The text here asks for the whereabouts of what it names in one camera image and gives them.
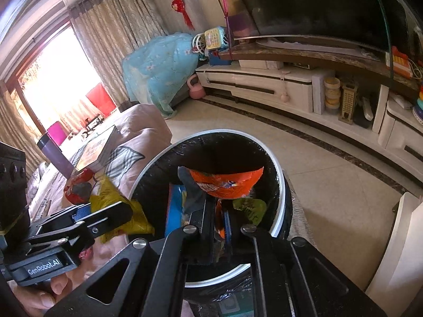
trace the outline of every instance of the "red lantern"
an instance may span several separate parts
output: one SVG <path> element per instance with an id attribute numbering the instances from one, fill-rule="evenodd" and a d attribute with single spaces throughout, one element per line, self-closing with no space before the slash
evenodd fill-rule
<path id="1" fill-rule="evenodd" d="M 175 11 L 182 13 L 183 19 L 185 20 L 185 24 L 188 26 L 189 29 L 191 29 L 191 30 L 195 29 L 187 11 L 185 10 L 185 3 L 183 3 L 183 0 L 173 0 L 172 1 L 172 8 Z"/>

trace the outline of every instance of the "pink kettlebell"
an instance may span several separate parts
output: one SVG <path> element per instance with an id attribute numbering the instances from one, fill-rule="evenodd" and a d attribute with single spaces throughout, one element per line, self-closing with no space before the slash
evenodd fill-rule
<path id="1" fill-rule="evenodd" d="M 192 99 L 201 99 L 206 96 L 206 91 L 199 81 L 194 85 L 191 84 L 191 80 L 194 77 L 197 77 L 197 74 L 192 75 L 187 81 L 188 87 L 190 88 L 190 97 Z"/>

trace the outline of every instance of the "tv screen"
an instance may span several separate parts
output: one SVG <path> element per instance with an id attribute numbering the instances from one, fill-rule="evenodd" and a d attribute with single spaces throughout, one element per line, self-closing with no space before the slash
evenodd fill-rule
<path id="1" fill-rule="evenodd" d="M 229 23 L 236 39 L 307 35 L 348 40 L 388 50 L 378 0 L 227 0 Z M 381 0 L 392 44 L 408 51 L 404 8 L 397 0 Z"/>

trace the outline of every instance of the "yellow plastic bag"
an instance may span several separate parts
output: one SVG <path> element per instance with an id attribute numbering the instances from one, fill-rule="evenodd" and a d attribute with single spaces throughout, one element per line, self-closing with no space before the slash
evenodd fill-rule
<path id="1" fill-rule="evenodd" d="M 153 234 L 154 235 L 154 228 L 145 217 L 141 204 L 135 200 L 130 201 L 126 199 L 124 196 L 122 196 L 119 190 L 112 184 L 112 182 L 109 180 L 109 178 L 106 175 L 100 176 L 99 179 L 100 179 L 99 180 L 100 182 L 99 195 L 92 194 L 90 196 L 91 213 L 96 212 L 100 209 L 103 209 L 119 201 L 129 204 L 133 211 L 132 219 L 129 222 L 100 236 L 100 240 L 103 243 L 106 243 L 107 241 L 111 240 L 113 237 L 122 235 L 122 234 L 128 234 L 128 235 Z"/>

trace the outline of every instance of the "sunlight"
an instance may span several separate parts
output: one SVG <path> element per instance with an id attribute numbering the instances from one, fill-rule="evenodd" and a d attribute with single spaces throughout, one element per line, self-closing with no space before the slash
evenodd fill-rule
<path id="1" fill-rule="evenodd" d="M 36 63 L 24 94 L 46 128 L 101 82 L 71 27 L 45 47 Z"/>

